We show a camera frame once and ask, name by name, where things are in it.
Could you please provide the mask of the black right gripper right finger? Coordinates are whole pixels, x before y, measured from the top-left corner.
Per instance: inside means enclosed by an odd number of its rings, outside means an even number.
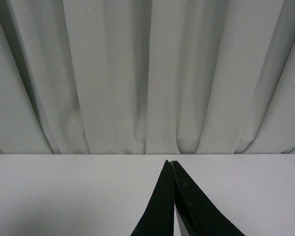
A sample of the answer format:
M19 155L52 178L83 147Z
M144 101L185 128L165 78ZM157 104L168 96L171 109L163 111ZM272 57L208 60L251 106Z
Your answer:
M172 162L175 177L175 206L182 236L242 236L195 183L186 170Z

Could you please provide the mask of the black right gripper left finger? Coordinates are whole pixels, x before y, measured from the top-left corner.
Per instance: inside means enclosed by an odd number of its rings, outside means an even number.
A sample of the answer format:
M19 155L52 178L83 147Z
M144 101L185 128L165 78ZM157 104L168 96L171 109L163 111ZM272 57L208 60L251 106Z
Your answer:
M147 208L132 236L172 236L174 234L175 180L169 161L165 161Z

